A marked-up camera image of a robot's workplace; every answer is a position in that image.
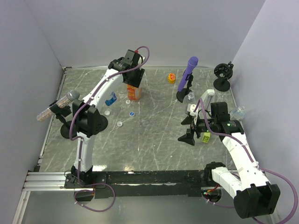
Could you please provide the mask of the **orange drink bottle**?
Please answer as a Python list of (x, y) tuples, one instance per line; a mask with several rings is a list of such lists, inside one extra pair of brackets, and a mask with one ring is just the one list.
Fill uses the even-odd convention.
[(138, 101), (142, 95), (142, 88), (127, 85), (127, 96), (129, 100)]

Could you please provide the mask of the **blue label water bottle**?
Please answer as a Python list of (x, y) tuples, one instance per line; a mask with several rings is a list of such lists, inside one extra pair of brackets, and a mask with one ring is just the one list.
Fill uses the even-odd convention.
[(117, 96), (116, 96), (115, 92), (113, 91), (113, 92), (109, 95), (108, 99), (105, 101), (105, 104), (106, 104), (107, 106), (111, 106), (116, 100), (117, 100)]

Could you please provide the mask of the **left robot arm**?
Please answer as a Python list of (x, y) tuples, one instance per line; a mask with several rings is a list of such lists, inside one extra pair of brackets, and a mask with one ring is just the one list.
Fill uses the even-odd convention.
[(95, 137), (107, 128), (108, 120), (100, 114), (110, 95), (125, 83), (138, 88), (145, 70), (142, 66), (149, 56), (142, 56), (138, 50), (128, 50), (125, 56), (112, 60), (103, 78), (82, 100), (72, 103), (73, 119), (70, 131), (76, 130), (77, 136), (70, 140), (77, 140), (77, 155), (71, 168), (71, 174), (76, 183), (83, 188), (93, 185), (93, 148)]

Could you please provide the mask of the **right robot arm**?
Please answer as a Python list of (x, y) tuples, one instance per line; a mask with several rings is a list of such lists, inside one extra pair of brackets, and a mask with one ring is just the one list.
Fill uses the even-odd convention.
[(211, 118), (199, 118), (204, 113), (199, 105), (188, 104), (187, 117), (182, 125), (189, 125), (186, 134), (178, 140), (189, 145), (201, 133), (219, 136), (235, 164), (238, 177), (234, 176), (224, 164), (211, 162), (204, 169), (204, 181), (209, 186), (219, 184), (233, 198), (234, 208), (240, 218), (270, 215), (277, 205), (280, 189), (271, 184), (258, 167), (252, 155), (242, 125), (231, 120), (226, 102), (211, 103)]

